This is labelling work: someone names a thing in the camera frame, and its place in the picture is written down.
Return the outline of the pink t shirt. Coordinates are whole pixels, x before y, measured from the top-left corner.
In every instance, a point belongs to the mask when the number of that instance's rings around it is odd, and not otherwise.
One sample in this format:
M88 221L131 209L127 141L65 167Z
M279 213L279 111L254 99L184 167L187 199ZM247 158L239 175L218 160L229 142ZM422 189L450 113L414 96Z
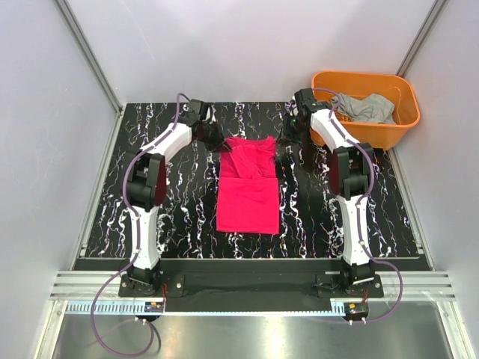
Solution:
M216 229L224 233L279 234L276 142L231 137L220 155Z

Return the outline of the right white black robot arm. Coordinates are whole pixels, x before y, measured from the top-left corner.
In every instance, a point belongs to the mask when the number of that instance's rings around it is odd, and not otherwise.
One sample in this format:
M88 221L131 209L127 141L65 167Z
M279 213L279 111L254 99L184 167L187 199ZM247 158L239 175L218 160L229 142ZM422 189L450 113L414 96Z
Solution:
M344 294L357 296L375 276L366 214L374 182L372 147L348 133L335 113L328 109L314 113L292 110L285 116L278 142L300 140L308 129L320 134L332 153L329 187L340 204L344 231L339 287Z

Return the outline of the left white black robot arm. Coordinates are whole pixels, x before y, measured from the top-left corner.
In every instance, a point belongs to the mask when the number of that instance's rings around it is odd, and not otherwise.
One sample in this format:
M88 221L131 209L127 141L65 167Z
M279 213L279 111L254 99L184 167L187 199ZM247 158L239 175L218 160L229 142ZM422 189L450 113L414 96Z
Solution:
M122 286L146 296L161 289L160 255L156 248L157 217L168 190L166 165L184 147L200 141L210 152L229 152L216 121L170 123L157 138L129 152L122 197L131 220L132 253L120 270Z

